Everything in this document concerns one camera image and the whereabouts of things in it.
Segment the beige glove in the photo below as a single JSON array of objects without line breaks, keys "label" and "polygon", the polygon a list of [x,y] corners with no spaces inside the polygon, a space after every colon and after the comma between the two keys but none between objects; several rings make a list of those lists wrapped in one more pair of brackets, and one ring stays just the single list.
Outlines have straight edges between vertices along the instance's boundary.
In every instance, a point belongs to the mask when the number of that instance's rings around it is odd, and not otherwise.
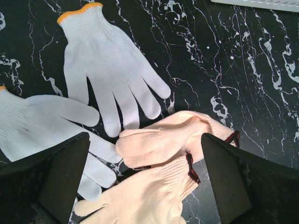
[{"label": "beige glove", "polygon": [[186,154],[171,163],[141,171],[105,191],[95,202],[75,205],[82,224],[185,224],[182,200],[199,183]]},{"label": "beige glove", "polygon": [[186,152],[194,162],[204,158],[201,136],[211,133],[239,147],[238,132],[225,127],[208,115],[180,111],[144,129],[125,130],[116,142],[117,153],[130,168],[163,165]]}]

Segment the white tray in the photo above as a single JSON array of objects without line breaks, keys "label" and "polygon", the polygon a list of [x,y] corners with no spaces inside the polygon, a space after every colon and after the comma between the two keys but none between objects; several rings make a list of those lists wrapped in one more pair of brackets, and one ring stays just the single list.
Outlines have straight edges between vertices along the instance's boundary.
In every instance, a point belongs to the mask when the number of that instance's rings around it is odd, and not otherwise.
[{"label": "white tray", "polygon": [[299,0],[211,0],[238,6],[276,9],[299,13]]}]

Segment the white glove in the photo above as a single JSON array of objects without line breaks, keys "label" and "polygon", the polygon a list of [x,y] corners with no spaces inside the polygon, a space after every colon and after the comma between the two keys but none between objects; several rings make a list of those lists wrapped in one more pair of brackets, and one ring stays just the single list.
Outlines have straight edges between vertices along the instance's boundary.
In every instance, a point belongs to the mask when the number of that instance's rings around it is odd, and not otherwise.
[{"label": "white glove", "polygon": [[121,131],[115,101],[125,129],[139,127],[137,102],[147,118],[159,116],[161,107],[147,85],[161,98],[170,96],[169,86],[125,32],[104,18],[102,4],[86,4],[64,13],[57,22],[68,40],[64,53],[68,96],[88,104],[88,77],[108,136],[116,137]]},{"label": "white glove", "polygon": [[99,161],[117,163],[121,157],[115,145],[70,122],[95,126],[96,109],[77,101],[51,95],[16,97],[0,87],[0,148],[10,161],[16,161],[55,146],[80,132],[90,135],[90,147],[78,193],[89,201],[116,181],[115,173]]}]

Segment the glove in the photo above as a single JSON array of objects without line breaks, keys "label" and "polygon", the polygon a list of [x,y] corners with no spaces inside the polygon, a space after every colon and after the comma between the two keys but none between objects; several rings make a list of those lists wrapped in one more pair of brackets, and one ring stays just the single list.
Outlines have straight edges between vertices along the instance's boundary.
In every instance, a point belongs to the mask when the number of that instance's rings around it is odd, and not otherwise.
[{"label": "glove", "polygon": [[79,201],[75,214],[87,216],[81,224],[186,224],[181,217],[183,199],[199,183],[192,156],[181,156],[171,163],[141,171],[106,190],[95,202]]},{"label": "glove", "polygon": [[125,130],[116,142],[117,153],[130,168],[168,163],[191,153],[194,162],[204,158],[201,136],[211,133],[235,147],[239,147],[239,134],[213,120],[208,115],[180,111],[144,129]]},{"label": "glove", "polygon": [[90,148],[78,193],[87,200],[96,200],[101,195],[101,186],[108,188],[114,184],[115,173],[93,156],[119,162],[121,157],[114,145],[70,122],[95,126],[99,121],[96,109],[59,96],[22,99],[5,87],[0,90],[0,103],[0,148],[10,161],[55,146],[80,132],[88,132]]},{"label": "glove", "polygon": [[148,86],[161,98],[170,96],[170,88],[125,32],[105,19],[102,4],[88,3],[64,13],[57,22],[68,40],[64,53],[68,96],[88,104],[88,77],[108,136],[121,132],[115,101],[125,129],[139,128],[137,102],[147,118],[159,116],[161,107]]}]

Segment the marble countertop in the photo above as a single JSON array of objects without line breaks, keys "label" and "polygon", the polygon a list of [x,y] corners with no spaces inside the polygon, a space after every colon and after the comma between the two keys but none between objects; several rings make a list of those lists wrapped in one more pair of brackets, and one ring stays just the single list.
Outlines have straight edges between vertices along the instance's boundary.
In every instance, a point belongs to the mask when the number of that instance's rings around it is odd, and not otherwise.
[{"label": "marble countertop", "polygon": [[[67,40],[56,20],[87,2],[2,2],[0,84],[23,98],[67,97]],[[207,113],[240,131],[242,149],[299,169],[298,14],[209,0],[102,3],[107,20],[129,35],[171,87],[171,97],[159,99],[158,119],[180,110]],[[90,105],[96,107],[93,95]],[[141,114],[142,127],[153,122]],[[101,122],[92,131],[116,141],[106,136]],[[110,166],[118,174],[125,169]],[[194,169],[201,184],[184,200],[183,217],[188,224],[220,223],[205,162]]]}]

